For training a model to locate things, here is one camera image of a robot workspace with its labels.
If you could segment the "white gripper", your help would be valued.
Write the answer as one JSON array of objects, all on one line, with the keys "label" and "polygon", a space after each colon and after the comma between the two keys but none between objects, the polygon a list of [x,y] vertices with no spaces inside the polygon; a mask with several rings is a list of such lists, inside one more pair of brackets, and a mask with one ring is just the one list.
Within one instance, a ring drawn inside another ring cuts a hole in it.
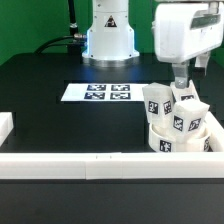
[{"label": "white gripper", "polygon": [[205,76],[210,53],[222,44],[224,2],[161,2],[154,20],[154,49],[161,62],[173,63],[175,87],[188,87],[189,63],[194,74]]}]

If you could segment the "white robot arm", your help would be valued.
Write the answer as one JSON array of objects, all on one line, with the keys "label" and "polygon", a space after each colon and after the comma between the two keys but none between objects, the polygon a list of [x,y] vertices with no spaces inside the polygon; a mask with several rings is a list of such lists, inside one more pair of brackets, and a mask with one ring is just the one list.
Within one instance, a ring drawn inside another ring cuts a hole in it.
[{"label": "white robot arm", "polygon": [[152,30],[160,62],[170,63],[175,86],[188,86],[189,61],[206,75],[210,53],[224,37],[224,0],[156,0]]}]

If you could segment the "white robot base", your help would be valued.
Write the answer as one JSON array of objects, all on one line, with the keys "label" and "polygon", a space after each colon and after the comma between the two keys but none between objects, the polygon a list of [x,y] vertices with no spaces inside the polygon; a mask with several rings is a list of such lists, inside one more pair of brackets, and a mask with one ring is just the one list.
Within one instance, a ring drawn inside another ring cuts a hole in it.
[{"label": "white robot base", "polygon": [[129,25],[129,0],[92,0],[93,21],[87,30],[83,62],[123,67],[138,61],[134,30]]}]

